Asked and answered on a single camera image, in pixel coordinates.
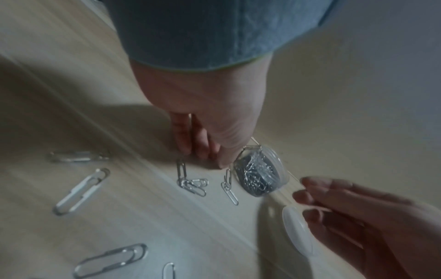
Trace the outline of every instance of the white lid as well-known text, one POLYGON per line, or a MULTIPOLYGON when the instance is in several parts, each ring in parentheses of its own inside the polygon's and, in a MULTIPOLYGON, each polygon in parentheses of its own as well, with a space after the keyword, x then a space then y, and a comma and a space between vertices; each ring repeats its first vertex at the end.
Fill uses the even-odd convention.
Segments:
POLYGON ((283 224, 289 239, 295 248, 305 257, 317 255, 317 248, 312 241, 312 234, 303 216, 294 206, 286 206, 282 211, 283 224))

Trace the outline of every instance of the white wall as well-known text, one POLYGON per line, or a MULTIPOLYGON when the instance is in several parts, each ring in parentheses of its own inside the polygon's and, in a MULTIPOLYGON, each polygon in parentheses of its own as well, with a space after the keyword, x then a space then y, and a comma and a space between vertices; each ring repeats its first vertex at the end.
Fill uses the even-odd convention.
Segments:
POLYGON ((441 207, 441 1, 341 1, 276 53, 255 136, 296 176, 441 207))

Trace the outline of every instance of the clear plastic container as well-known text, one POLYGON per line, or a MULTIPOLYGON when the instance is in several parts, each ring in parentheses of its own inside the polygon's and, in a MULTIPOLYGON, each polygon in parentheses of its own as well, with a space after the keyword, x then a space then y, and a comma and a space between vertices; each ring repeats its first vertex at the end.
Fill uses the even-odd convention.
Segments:
POLYGON ((245 146, 233 168, 240 185, 255 197, 271 193, 289 181, 279 156, 267 146, 245 146))

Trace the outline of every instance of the light blue sleeve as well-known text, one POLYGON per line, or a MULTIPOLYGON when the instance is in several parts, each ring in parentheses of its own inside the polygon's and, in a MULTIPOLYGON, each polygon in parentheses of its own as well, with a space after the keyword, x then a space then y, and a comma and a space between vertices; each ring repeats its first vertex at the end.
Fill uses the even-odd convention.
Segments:
POLYGON ((208 71, 272 52, 315 28, 334 0, 104 0, 130 58, 208 71))

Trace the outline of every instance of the linked paper clips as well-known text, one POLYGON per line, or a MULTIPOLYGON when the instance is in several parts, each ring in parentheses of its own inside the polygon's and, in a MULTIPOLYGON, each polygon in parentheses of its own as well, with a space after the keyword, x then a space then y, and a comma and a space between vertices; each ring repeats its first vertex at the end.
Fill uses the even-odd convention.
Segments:
POLYGON ((181 159, 178 159, 176 161, 176 167, 178 169, 177 184, 179 187, 201 197, 205 197, 207 195, 207 192, 205 192, 203 188, 208 186, 208 179, 205 178, 187 179, 187 170, 185 168, 185 162, 181 159))
POLYGON ((167 269, 171 269, 171 279, 175 279, 176 276, 175 264, 172 262, 168 262, 164 265, 164 268, 162 269, 162 279, 167 279, 167 269))
POLYGON ((77 186, 73 187, 69 194, 60 200, 53 208, 55 215, 61 216, 75 211, 86 199, 88 199, 98 188, 102 185, 102 182, 110 175, 110 170, 106 168, 97 169, 95 173, 89 175, 83 181, 78 183, 77 186), (69 210, 63 211, 62 207, 70 199, 74 198, 75 195, 81 191, 84 187, 90 186, 90 188, 81 195, 79 201, 75 203, 69 210))
POLYGON ((107 161, 110 159, 110 152, 92 151, 55 151, 47 155, 47 159, 54 163, 75 163, 90 161, 107 161))
POLYGON ((147 253, 148 253, 148 247, 147 247, 147 245, 145 245, 143 243, 138 243, 138 244, 122 247, 122 248, 113 249, 113 250, 107 251, 101 255, 93 256, 93 257, 90 257, 90 258, 87 258, 87 259, 81 261, 73 270, 73 277, 76 279, 83 279, 83 278, 88 278, 88 277, 92 277, 92 276, 97 276, 97 275, 100 275, 102 273, 105 273, 105 272, 108 272, 108 271, 111 271, 111 270, 114 270, 117 268, 122 268, 122 267, 125 267, 126 265, 129 265, 131 263, 134 263, 134 262, 137 262, 137 261, 144 259, 147 256, 147 253), (122 254, 122 253, 131 253, 131 256, 129 259, 127 259, 124 262, 113 263, 111 265, 103 267, 101 270, 98 270, 98 271, 95 271, 92 273, 83 274, 83 275, 79 274, 81 267, 88 262, 91 262, 91 261, 94 261, 97 259, 101 259, 101 258, 105 258, 105 257, 109 257, 112 255, 116 255, 116 254, 122 254))
POLYGON ((227 169, 226 174, 224 175, 224 182, 220 184, 222 186, 222 189, 226 193, 226 195, 230 198, 231 202, 233 202, 234 205, 239 205, 239 200, 237 199, 236 195, 231 191, 231 170, 227 169))

